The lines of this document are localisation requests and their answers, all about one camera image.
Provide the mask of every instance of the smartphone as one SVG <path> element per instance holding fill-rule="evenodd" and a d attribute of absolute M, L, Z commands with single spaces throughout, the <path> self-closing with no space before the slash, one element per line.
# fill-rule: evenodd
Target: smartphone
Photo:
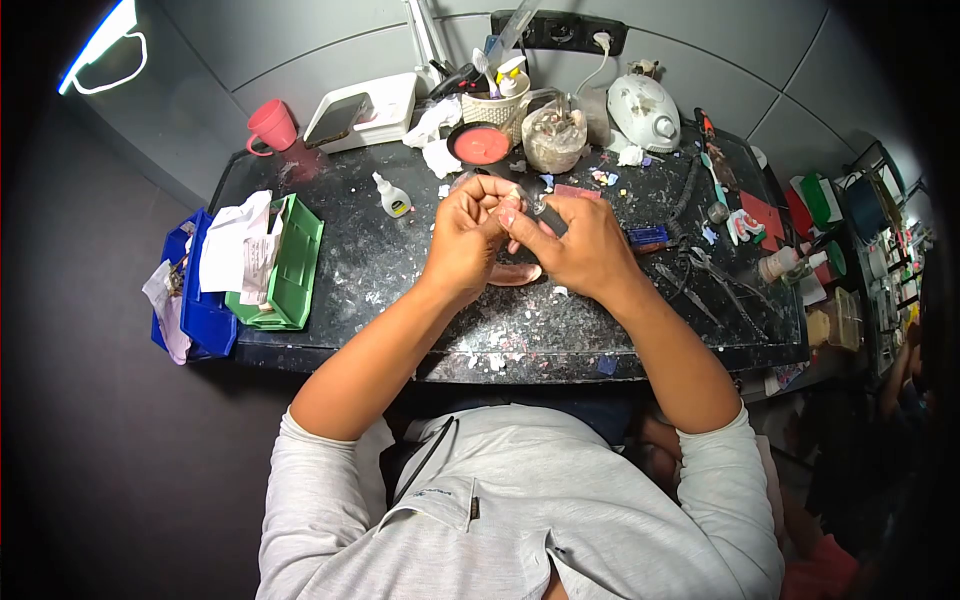
<path fill-rule="evenodd" d="M 303 140 L 303 145 L 307 148 L 316 148 L 347 137 L 350 129 L 370 107 L 370 94 L 367 92 L 348 96 L 332 103 Z"/>

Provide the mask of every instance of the dark floor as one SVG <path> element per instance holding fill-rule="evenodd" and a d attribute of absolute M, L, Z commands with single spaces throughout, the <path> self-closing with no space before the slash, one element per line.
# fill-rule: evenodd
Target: dark floor
<path fill-rule="evenodd" d="M 6 595 L 35 559 L 75 597 L 252 597 L 303 376 L 174 365 L 140 286 L 192 211 L 62 108 L 24 152 L 2 204 Z"/>

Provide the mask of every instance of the electrical outlet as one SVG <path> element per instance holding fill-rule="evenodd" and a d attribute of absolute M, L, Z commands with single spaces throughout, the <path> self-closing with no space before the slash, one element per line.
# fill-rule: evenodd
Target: electrical outlet
<path fill-rule="evenodd" d="M 513 11 L 492 13 L 491 32 L 499 36 L 513 15 Z M 621 21 L 561 11 L 537 11 L 523 32 L 523 47 L 603 54 L 603 48 L 593 41 L 593 34 L 597 32 L 610 34 L 610 56 L 618 57 L 623 53 L 627 26 Z"/>

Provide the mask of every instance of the mug handle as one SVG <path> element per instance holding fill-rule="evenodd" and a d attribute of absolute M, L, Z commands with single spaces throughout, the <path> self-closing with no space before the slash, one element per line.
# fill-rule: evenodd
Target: mug handle
<path fill-rule="evenodd" d="M 254 150 L 254 149 L 253 149 L 253 141 L 254 141 L 255 139 L 256 139 L 256 133 L 254 133 L 253 135 L 251 135 L 251 136 L 250 136 L 250 139 L 247 140 L 247 152 L 249 152 L 249 153 L 252 154 L 252 155 L 257 155 L 257 156 L 271 156 L 271 155 L 273 154 L 272 152 L 262 153 L 262 152 L 257 152 L 256 150 Z"/>

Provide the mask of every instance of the white box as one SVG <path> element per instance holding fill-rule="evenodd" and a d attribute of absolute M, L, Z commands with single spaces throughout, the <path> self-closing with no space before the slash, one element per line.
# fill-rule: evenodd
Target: white box
<path fill-rule="evenodd" d="M 400 73 L 390 77 L 348 85 L 335 89 L 324 96 L 310 119 L 310 125 L 303 134 L 306 139 L 316 127 L 326 108 L 338 100 L 367 92 L 375 111 L 374 118 L 367 123 L 357 123 L 350 133 L 342 139 L 323 144 L 321 150 L 328 154 L 399 140 L 410 129 L 410 117 L 414 113 L 414 91 L 417 86 L 416 73 Z"/>

